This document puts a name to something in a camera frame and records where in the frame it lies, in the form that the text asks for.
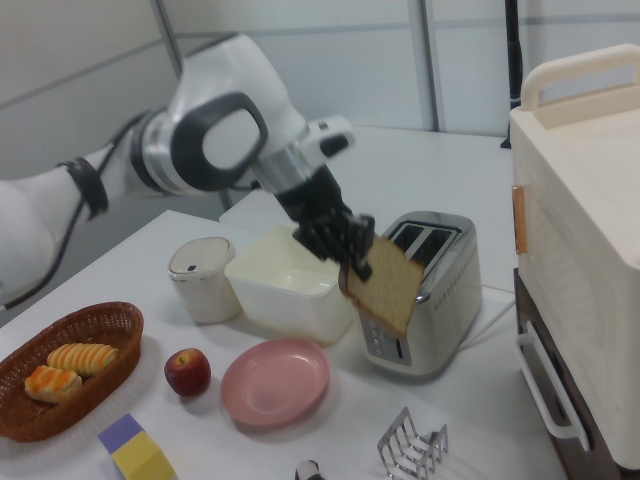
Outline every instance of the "yellow block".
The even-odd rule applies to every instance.
[[[146,432],[136,434],[111,455],[127,480],[170,480],[173,467]]]

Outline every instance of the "bread roll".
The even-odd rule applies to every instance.
[[[366,282],[349,269],[343,293],[362,313],[377,320],[391,335],[406,337],[424,267],[405,257],[387,238],[375,237],[368,254],[373,269]]]
[[[31,398],[60,403],[82,387],[82,379],[70,370],[40,365],[24,381],[24,389]]]
[[[118,356],[119,350],[101,343],[69,343],[49,354],[47,365],[92,377]]]

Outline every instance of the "toaster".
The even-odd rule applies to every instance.
[[[468,218],[413,212],[383,234],[424,276],[404,338],[360,313],[362,348],[374,365],[410,377],[439,373],[456,352],[482,304],[476,230]]]

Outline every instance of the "orange latch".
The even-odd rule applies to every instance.
[[[516,185],[511,188],[513,201],[513,228],[516,237],[516,253],[527,253],[527,228],[524,219],[524,187]]]

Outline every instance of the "table surface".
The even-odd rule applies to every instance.
[[[372,214],[378,234],[417,210],[471,219],[482,283],[512,292],[513,165],[511,150],[500,148],[502,139],[373,127],[355,127],[354,133],[356,145],[327,163],[345,203]],[[252,192],[220,217],[220,223],[255,232],[287,221],[264,191]]]
[[[129,379],[54,438],[34,444],[0,439],[0,479],[119,478],[96,436],[127,412],[165,451],[181,480],[291,479],[305,459],[318,461],[327,480],[383,479],[376,444],[405,406],[422,434],[448,426],[450,450],[435,479],[564,478],[516,361],[514,309],[459,352],[439,377],[422,382],[375,369],[360,350],[353,324],[325,348],[331,379],[318,408],[277,430],[234,423],[220,402],[220,380],[242,352],[275,334],[257,329],[243,315],[208,326],[190,319],[167,277],[167,264],[179,246],[205,236],[225,236],[241,252],[258,233],[166,212],[1,329],[4,358],[54,320],[87,305],[128,301],[145,317],[142,357]],[[485,287],[483,297],[471,335],[513,294]],[[214,378],[202,396],[181,400],[166,383],[163,367],[186,347],[206,353]]]

